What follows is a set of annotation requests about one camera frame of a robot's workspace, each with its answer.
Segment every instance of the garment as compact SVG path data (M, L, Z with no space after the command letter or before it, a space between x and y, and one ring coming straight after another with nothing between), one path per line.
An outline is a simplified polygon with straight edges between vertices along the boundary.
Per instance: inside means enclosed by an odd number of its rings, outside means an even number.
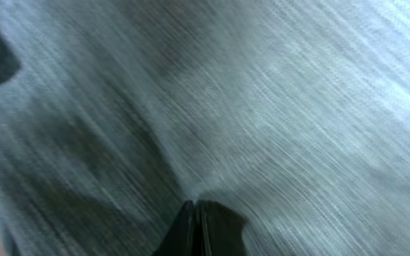
M248 255L410 255L410 1L0 0L0 229L151 255L182 202Z

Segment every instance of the blue gray cloth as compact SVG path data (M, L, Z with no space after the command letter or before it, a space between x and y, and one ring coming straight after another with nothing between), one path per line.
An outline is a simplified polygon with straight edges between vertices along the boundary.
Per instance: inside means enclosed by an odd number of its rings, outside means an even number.
M410 1L0 0L0 35L13 255L150 255L186 199L248 255L410 255Z

